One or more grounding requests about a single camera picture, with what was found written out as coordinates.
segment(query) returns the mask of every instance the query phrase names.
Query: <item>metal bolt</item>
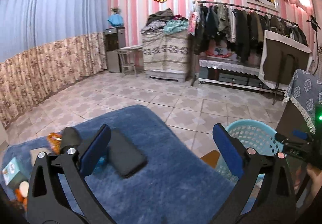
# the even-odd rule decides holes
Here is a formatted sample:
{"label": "metal bolt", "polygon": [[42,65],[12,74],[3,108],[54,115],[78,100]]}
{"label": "metal bolt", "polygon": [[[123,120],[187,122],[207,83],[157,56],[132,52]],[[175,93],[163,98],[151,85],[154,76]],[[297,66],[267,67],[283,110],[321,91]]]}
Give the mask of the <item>metal bolt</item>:
{"label": "metal bolt", "polygon": [[76,152],[76,149],[75,149],[75,148],[69,148],[69,149],[67,150],[67,153],[68,153],[69,155],[73,155],[75,152]]}
{"label": "metal bolt", "polygon": [[254,150],[253,148],[249,148],[247,150],[247,153],[250,154],[250,155],[254,155],[254,154],[256,154],[256,150]]}
{"label": "metal bolt", "polygon": [[285,158],[285,155],[284,155],[284,153],[282,153],[282,152],[277,153],[277,156],[278,156],[280,159]]}
{"label": "metal bolt", "polygon": [[45,156],[45,153],[42,151],[38,154],[38,158],[42,159]]}

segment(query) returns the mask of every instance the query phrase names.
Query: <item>chair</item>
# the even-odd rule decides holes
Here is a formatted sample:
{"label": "chair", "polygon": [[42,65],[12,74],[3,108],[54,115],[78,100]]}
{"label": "chair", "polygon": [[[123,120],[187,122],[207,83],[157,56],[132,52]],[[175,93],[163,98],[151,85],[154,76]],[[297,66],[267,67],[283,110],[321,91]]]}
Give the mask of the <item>chair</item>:
{"label": "chair", "polygon": [[135,69],[135,63],[134,63],[136,50],[116,50],[116,51],[121,59],[123,76],[125,76],[126,68],[128,69],[130,67],[134,68],[135,76],[137,76],[136,69]]}

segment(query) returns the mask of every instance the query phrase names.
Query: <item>black phone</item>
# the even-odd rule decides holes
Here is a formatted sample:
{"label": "black phone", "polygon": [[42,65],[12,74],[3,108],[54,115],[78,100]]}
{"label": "black phone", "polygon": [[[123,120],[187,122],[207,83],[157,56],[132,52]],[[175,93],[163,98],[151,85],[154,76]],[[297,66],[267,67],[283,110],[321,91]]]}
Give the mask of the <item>black phone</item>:
{"label": "black phone", "polygon": [[118,129],[111,131],[108,160],[124,178],[131,177],[148,162],[147,157]]}

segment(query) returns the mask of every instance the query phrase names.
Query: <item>tiled floor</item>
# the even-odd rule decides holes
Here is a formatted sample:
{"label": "tiled floor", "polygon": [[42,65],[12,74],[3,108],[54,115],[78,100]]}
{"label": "tiled floor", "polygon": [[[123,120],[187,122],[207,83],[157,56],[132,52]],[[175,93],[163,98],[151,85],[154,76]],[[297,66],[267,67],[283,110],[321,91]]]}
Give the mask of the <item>tiled floor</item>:
{"label": "tiled floor", "polygon": [[50,97],[7,130],[11,145],[61,131],[134,104],[149,107],[197,156],[216,149],[214,124],[256,119],[275,128],[284,107],[261,94],[214,85],[179,83],[117,73],[87,78]]}

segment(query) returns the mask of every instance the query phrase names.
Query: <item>light blue plastic basket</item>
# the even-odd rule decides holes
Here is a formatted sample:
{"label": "light blue plastic basket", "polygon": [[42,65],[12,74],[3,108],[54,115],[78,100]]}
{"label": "light blue plastic basket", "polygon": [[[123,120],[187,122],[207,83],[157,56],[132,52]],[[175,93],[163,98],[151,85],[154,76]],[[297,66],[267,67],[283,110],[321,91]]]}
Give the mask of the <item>light blue plastic basket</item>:
{"label": "light blue plastic basket", "polygon": [[[260,121],[238,120],[230,124],[226,131],[239,139],[245,148],[254,148],[261,155],[274,156],[283,150],[283,144],[275,140],[276,131]],[[222,156],[218,160],[216,171],[235,183],[238,181],[238,177],[231,174]],[[260,182],[263,177],[264,174],[260,174],[256,182]]]}

